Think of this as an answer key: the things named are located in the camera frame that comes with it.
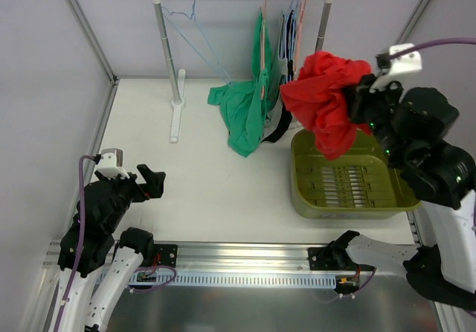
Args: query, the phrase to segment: white wall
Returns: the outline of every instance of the white wall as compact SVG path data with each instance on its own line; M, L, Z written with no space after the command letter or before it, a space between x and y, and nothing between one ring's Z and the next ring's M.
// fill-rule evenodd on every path
M118 75L167 75L151 0L79 0L106 56ZM270 29L291 0L268 0ZM198 0L196 13L224 67L235 78L249 77L251 36L264 0ZM365 59L392 45L418 0L335 0L324 48L343 57ZM170 10L190 12L192 0L164 0ZM309 0L302 55L314 51L323 0ZM185 35L208 54L198 31L176 19ZM187 75L212 72L169 26L176 67Z
M408 41L476 37L475 6L475 0L434 0ZM476 157L476 46L429 48L422 51L422 58L423 72L411 84L439 89L460 110L460 118L448 134L448 141Z
M21 331L109 82L65 0L0 0L0 331Z

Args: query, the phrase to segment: rack pole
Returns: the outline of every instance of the rack pole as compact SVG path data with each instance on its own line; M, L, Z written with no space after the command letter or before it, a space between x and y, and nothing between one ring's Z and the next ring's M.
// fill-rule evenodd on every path
M169 37L165 28L164 12L162 11L161 0L152 0L154 4L155 17L157 19L158 31L161 34L162 48L164 49L165 63L169 72L170 84L172 85L173 102L180 104L182 98L179 93L179 85L177 84L176 69L173 65L172 52L170 51Z
M330 8L332 0L324 0L322 8L321 23L319 24L318 39L315 43L315 51L320 51L324 45L324 37L326 36L327 22L329 21Z
M161 0L152 0L154 4L155 17L157 19L158 31L161 34L162 48L164 49L165 63L169 72L170 85L172 86L172 123L170 125L170 142L178 142L181 124L181 112L185 108L184 87L185 70L178 71L178 80L175 66L173 65L172 52L170 51L169 37L165 28L164 12L162 11Z

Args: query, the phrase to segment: hanging garment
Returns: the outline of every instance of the hanging garment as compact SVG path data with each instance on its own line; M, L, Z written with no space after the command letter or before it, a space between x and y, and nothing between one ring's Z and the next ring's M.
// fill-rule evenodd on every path
M298 3L300 10L299 14L297 15L296 18L296 25L297 25L297 30L296 30L296 48L295 48L295 53L293 56L293 75L296 76L296 71L298 68L298 61L299 61L299 54L300 54L300 43L302 40L302 34L303 34L303 23L304 23L304 13L306 12L306 4L307 0L304 0L302 3Z
M316 147L329 160L352 147L357 128L371 134L368 125L350 123L341 92L370 72L370 64L363 60L346 60L319 51L306 58L297 80L280 87L286 108L306 130L313 131Z
M268 29L266 26L264 28L264 70L260 68L260 36L263 29L263 12L260 12L254 30L251 61L254 80L212 88L208 95L209 104L220 106L223 121L230 132L228 145L243 157L249 156L260 145L263 138L266 113L271 107L268 100L268 85L273 53L269 42ZM262 87L265 88L263 99L261 99Z
M295 55L296 40L296 11L290 6L289 12L283 14L281 18L280 36L277 42L277 53L273 59L271 67L271 77L273 74L279 76L279 84L287 83L294 79L293 58ZM289 128L292 122L291 112L283 105L283 100L279 88L270 86L269 96L276 97L272 102L272 109L269 110L265 123L263 141L278 141Z
M271 64L271 74L269 80L268 99L270 110L266 115L265 127L263 130L263 142L275 143L289 128L292 120L291 113L283 105L280 95L280 84L286 82L288 74L288 60L286 55L281 52L283 41L286 40L286 32L283 37L283 26L285 16L281 18L281 30L277 41L277 47L274 51L273 62Z

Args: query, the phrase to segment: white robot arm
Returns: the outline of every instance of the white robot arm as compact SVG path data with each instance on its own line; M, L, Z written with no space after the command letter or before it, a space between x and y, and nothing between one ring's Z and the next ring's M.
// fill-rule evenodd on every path
M122 168L121 150L103 150L94 161L99 180L85 186L84 211L78 203L81 214L73 217L71 228L61 240L60 286L50 332L83 332L85 326L90 331L104 332L130 276L144 261L152 264L152 234L136 228L127 229L120 236L115 259L104 282L91 300L94 285L115 242L112 233L131 203L162 196L165 179L165 173L152 172L146 165L138 165L146 182L136 183L137 176ZM79 263L75 264L82 224L85 224L84 244L79 252ZM65 291L69 291L66 299L63 298Z
M400 80L422 69L412 48L390 47L377 56L380 75L364 76L344 95L351 122L369 124L388 166L400 169L423 201L437 245L395 246L348 231L324 254L381 267L407 278L430 300L476 310L476 164L466 151L443 141L459 113L441 93L413 88L402 98Z

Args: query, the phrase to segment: plastic basket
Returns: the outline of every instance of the plastic basket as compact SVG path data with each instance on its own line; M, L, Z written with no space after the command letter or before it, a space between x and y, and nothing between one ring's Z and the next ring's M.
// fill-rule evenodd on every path
M314 134L292 139L292 205L305 218L386 219L410 211L419 200L371 135L357 132L342 157L327 161L315 147Z

